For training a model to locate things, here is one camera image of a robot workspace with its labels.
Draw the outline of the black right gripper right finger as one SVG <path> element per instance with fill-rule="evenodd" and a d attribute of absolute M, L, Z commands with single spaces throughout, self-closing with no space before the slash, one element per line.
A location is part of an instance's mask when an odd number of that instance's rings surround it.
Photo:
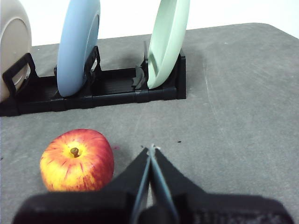
<path fill-rule="evenodd" d="M 178 224 L 292 224 L 277 200 L 254 195 L 213 194 L 185 177 L 155 145 L 150 148 L 154 191 Z"/>

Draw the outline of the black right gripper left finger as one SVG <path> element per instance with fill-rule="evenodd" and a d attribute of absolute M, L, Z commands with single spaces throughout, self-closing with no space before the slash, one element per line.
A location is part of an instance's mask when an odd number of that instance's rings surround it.
<path fill-rule="evenodd" d="M 134 224 L 147 203 L 150 158 L 144 148 L 101 190 L 49 192 L 29 197 L 15 224 Z"/>

